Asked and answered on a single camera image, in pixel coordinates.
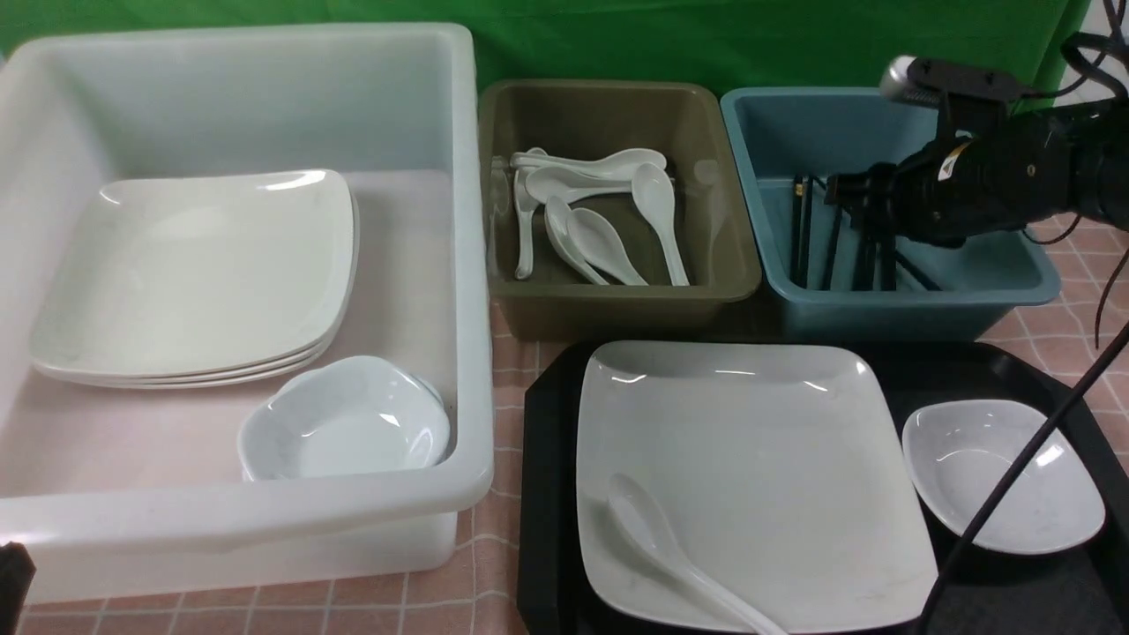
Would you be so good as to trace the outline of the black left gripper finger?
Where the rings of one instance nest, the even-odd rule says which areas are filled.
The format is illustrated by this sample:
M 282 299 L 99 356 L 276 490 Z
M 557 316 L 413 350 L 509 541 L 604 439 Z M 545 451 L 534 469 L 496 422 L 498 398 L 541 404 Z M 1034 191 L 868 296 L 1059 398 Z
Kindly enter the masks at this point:
M 26 547 L 9 542 L 1 547 L 0 630 L 16 634 L 36 568 Z

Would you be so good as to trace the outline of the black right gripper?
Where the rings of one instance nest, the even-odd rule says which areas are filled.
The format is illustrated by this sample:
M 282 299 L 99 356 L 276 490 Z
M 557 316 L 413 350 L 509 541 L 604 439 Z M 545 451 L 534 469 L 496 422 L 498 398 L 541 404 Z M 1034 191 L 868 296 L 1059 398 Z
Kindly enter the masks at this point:
M 1032 111 L 989 134 L 937 138 L 905 160 L 826 181 L 826 205 L 870 232 L 956 249 L 1070 209 L 1076 122 Z

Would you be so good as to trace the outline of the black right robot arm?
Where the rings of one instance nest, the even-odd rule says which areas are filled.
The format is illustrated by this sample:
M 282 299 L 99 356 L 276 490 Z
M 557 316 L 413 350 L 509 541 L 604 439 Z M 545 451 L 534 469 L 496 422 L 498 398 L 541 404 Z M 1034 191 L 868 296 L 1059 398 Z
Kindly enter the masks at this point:
M 937 133 L 900 162 L 826 182 L 863 228 L 937 247 L 1057 214 L 1126 229 L 1126 101 L 972 116 L 944 105 Z

